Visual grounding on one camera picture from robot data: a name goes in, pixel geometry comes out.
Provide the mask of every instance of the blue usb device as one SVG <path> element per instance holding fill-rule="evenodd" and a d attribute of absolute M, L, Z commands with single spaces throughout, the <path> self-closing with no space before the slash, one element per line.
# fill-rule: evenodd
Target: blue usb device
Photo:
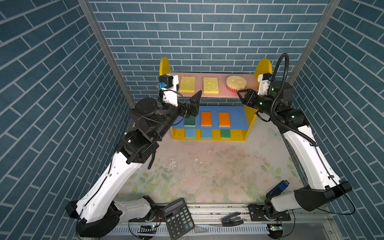
<path fill-rule="evenodd" d="M 266 194 L 267 198 L 275 197 L 277 195 L 280 195 L 289 185 L 289 182 L 287 180 L 281 181 L 279 184 L 276 185 L 272 190 L 270 190 L 269 193 Z"/>

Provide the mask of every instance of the blue sponge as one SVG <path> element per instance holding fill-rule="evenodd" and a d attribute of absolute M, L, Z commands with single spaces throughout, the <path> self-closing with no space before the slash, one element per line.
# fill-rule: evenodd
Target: blue sponge
<path fill-rule="evenodd" d="M 196 129 L 186 128 L 185 129 L 185 138 L 196 138 Z"/>
<path fill-rule="evenodd" d="M 201 130 L 201 139 L 212 139 L 212 130 L 211 129 L 202 129 Z"/>

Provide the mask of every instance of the floral table mat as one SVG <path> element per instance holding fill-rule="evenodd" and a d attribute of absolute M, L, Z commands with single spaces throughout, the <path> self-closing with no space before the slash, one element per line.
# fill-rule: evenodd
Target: floral table mat
<path fill-rule="evenodd" d="M 173 140 L 168 132 L 159 145 L 151 169 L 149 158 L 115 201 L 263 202 L 282 180 L 287 192 L 303 186 L 277 127 L 258 118 L 245 142 Z"/>

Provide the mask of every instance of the black clip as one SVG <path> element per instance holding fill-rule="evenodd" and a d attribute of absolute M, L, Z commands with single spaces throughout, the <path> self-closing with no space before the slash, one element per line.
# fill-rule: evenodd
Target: black clip
<path fill-rule="evenodd" d="M 240 212 L 234 212 L 225 218 L 221 220 L 224 227 L 232 227 L 237 226 L 240 224 L 243 224 L 244 221 L 241 219 L 241 217 L 237 217 L 237 215 L 240 215 Z"/>

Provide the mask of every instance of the pink bristles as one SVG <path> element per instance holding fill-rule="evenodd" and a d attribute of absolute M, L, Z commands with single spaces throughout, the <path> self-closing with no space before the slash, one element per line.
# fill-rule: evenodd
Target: pink bristles
<path fill-rule="evenodd" d="M 228 85 L 226 87 L 227 87 L 228 91 L 230 91 L 230 92 L 237 93 L 237 91 L 238 91 L 238 90 L 235 90 L 233 88 L 228 87 Z"/>

